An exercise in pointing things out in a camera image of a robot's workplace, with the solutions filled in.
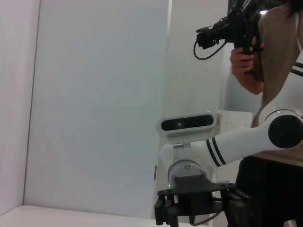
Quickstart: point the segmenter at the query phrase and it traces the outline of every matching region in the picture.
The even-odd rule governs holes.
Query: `white table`
[[[155,220],[141,218],[21,206],[2,215],[0,227],[156,227],[156,224]]]

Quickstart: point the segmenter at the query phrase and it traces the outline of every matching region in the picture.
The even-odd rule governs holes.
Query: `hand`
[[[245,72],[251,71],[254,68],[254,55],[242,54],[243,47],[232,50],[230,57],[232,63],[232,73],[235,76],[243,75]]]

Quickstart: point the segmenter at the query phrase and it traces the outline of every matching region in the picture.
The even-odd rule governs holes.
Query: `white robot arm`
[[[215,125],[211,113],[161,121],[158,131],[165,134],[168,144],[160,150],[168,170],[169,185],[175,176],[199,175],[203,166],[219,167],[264,150],[293,148],[303,140],[303,53],[289,73],[278,96],[259,116],[256,128],[241,128],[209,137]]]

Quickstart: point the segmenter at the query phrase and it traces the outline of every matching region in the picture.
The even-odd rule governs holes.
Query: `beige sweater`
[[[287,5],[274,8],[262,16],[259,28],[265,49],[255,54],[254,71],[256,78],[264,81],[264,91],[261,108],[252,127],[258,126],[259,113],[280,92],[300,54],[295,35],[295,18],[294,15],[288,18]],[[303,46],[303,12],[300,13],[297,36]],[[263,151],[255,156],[303,167],[303,143],[286,151]]]

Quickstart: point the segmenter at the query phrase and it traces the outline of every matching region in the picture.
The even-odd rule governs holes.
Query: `black stripe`
[[[299,68],[303,69],[303,64],[302,63],[296,62],[294,65],[296,67],[299,67]]]
[[[211,157],[213,158],[213,161],[215,162],[215,164],[216,164],[218,167],[220,167],[220,164],[219,164],[219,162],[217,161],[216,156],[214,155],[213,149],[212,149],[212,147],[210,146],[209,139],[206,140],[206,144],[207,144],[209,153],[210,153]]]
[[[303,77],[303,72],[300,72],[300,71],[298,71],[298,70],[292,69],[292,70],[290,70],[290,72],[292,72],[292,73],[294,73],[294,74],[296,74],[296,75],[298,75],[298,76],[300,76],[300,77]]]
[[[217,155],[219,156],[219,159],[221,160],[221,162],[223,163],[223,165],[226,165],[226,162],[224,161],[221,153],[220,153],[220,150],[217,146],[217,142],[216,142],[216,139],[213,137],[213,144],[214,144],[214,149],[215,151],[217,152]]]

